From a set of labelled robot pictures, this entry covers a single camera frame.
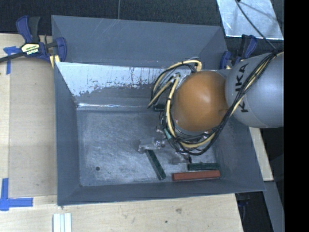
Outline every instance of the sticker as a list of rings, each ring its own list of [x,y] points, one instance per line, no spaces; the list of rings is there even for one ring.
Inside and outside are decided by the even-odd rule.
[[[39,44],[25,44],[21,47],[21,50],[23,53],[26,53],[27,55],[36,54],[39,53]]]

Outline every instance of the clamp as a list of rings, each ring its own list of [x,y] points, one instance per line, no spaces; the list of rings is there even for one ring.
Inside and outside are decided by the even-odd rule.
[[[0,63],[25,56],[27,58],[39,58],[48,63],[52,63],[52,55],[48,53],[48,48],[58,48],[58,57],[60,61],[64,61],[67,56],[66,41],[63,37],[56,38],[55,42],[45,43],[40,42],[38,36],[38,24],[40,17],[29,17],[25,15],[16,21],[16,27],[18,33],[23,36],[25,43],[19,48],[20,51],[16,54],[12,54],[3,58],[0,58]]]
[[[242,59],[247,59],[255,51],[257,46],[257,39],[253,35],[241,36],[241,45],[239,51],[233,54],[225,51],[220,60],[219,69],[226,69],[228,66],[232,67],[238,64]]]

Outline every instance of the gray bin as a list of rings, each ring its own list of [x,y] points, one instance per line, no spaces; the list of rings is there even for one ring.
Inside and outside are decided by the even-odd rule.
[[[217,70],[226,50],[220,27],[69,16],[52,17],[53,38],[67,41],[54,68],[58,205],[180,198],[265,190],[249,128],[231,118],[211,150],[221,178],[173,182],[174,151],[156,152],[167,178],[156,178],[139,140],[156,136],[147,109],[153,80],[167,66],[199,56]]]

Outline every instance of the bin floor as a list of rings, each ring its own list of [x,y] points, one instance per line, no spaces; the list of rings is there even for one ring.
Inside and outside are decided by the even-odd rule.
[[[159,182],[140,139],[158,136],[159,113],[154,111],[77,111],[80,181],[82,186]],[[186,163],[171,164],[175,150],[167,145],[155,151],[167,178],[186,171]],[[213,150],[193,162],[215,162]]]

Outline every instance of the yellow label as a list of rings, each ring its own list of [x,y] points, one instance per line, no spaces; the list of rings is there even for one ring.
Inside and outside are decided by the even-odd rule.
[[[38,52],[39,50],[36,50],[38,48],[40,48],[38,44],[25,44],[24,46],[22,46],[21,50],[22,52],[32,51],[32,52],[29,52],[29,54],[32,54],[34,52]]]

